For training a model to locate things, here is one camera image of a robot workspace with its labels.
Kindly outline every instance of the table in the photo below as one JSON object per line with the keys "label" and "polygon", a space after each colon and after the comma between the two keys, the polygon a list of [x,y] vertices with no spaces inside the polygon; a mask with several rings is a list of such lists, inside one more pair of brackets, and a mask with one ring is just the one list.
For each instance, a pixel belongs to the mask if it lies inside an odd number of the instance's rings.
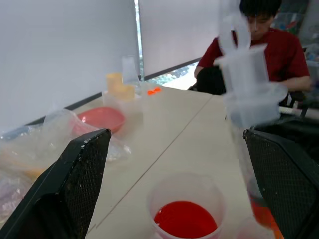
{"label": "table", "polygon": [[[144,100],[144,117],[136,120],[134,130],[119,132],[132,150],[132,159],[119,164],[106,164],[100,196],[89,227],[92,237],[100,223],[125,197],[130,189],[156,162],[212,96],[191,91],[163,88]],[[79,114],[103,106],[98,98],[78,109]]]}
{"label": "table", "polygon": [[[197,98],[201,95],[202,93],[195,93],[189,96]],[[213,176],[228,204],[222,239],[233,239],[240,223],[252,216],[252,213],[239,161],[225,120],[222,97],[211,97],[158,160],[147,168],[139,181],[112,209],[111,213],[88,234],[87,238],[149,239],[152,236],[152,228],[146,209],[147,194],[158,181],[177,172],[194,172]],[[131,174],[132,172],[128,170],[125,175],[130,177]],[[101,193],[102,197],[106,198],[104,188]]]}

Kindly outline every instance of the red plastic bowl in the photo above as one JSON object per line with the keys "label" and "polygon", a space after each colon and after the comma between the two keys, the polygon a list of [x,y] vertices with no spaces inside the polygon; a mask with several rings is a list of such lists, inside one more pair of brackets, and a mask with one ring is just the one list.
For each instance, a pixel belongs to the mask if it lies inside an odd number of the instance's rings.
{"label": "red plastic bowl", "polygon": [[94,108],[79,114],[78,118],[91,126],[108,128],[113,133],[117,132],[125,122],[124,115],[111,107]]}

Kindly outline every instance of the red shirt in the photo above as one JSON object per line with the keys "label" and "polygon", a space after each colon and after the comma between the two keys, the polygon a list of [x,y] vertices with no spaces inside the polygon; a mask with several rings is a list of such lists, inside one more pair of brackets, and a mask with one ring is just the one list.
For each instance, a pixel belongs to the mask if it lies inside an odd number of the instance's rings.
{"label": "red shirt", "polygon": [[[309,76],[304,51],[296,36],[271,28],[262,39],[252,41],[251,45],[264,43],[268,44],[265,57],[271,81],[284,81],[293,77]],[[211,67],[215,59],[222,55],[218,39],[215,38],[198,66]]]}

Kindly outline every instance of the man's arm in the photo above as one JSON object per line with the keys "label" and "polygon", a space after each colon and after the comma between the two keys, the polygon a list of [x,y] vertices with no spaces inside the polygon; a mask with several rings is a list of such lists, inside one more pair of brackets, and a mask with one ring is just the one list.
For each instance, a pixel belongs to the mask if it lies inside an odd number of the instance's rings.
{"label": "man's arm", "polygon": [[197,75],[202,69],[206,67],[212,67],[215,59],[220,57],[221,55],[222,53],[219,49],[218,39],[215,38],[199,61],[198,66],[196,67],[194,72],[195,78],[197,79]]}
{"label": "man's arm", "polygon": [[303,48],[297,37],[292,37],[290,41],[290,52],[286,70],[286,79],[282,82],[290,92],[311,91],[313,84],[310,79],[306,58]]}

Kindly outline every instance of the young man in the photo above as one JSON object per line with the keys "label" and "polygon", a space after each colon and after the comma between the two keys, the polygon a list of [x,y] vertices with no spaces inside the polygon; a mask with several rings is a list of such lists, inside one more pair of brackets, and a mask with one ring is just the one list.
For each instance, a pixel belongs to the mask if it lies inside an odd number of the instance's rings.
{"label": "young man", "polygon": [[[310,91],[312,81],[298,38],[270,27],[281,3],[282,0],[241,0],[240,10],[248,19],[251,45],[268,44],[265,57],[270,81],[281,82],[290,92]],[[212,67],[220,56],[222,52],[216,38],[200,60],[195,77],[203,68]]]}

